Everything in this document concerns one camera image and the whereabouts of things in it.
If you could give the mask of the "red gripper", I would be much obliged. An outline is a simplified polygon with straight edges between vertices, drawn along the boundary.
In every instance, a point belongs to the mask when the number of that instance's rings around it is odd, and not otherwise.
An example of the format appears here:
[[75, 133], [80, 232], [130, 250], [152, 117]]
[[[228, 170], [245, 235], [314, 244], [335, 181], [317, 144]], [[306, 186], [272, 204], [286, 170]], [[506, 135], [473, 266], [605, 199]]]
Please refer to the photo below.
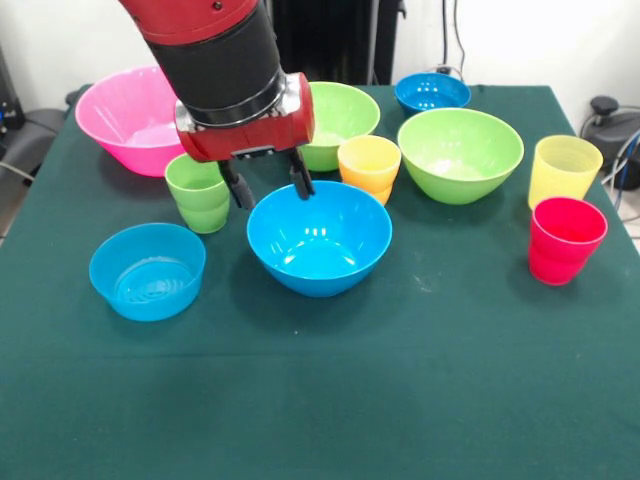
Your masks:
[[315, 194], [309, 171], [296, 149], [311, 142], [315, 120], [310, 84], [302, 73], [284, 76], [284, 91], [262, 116], [229, 127], [198, 124], [181, 101], [176, 102], [176, 130], [180, 142], [193, 159], [219, 162], [220, 173], [236, 204], [242, 209], [256, 205], [244, 177], [230, 159], [265, 150], [289, 150], [290, 177], [301, 200]]

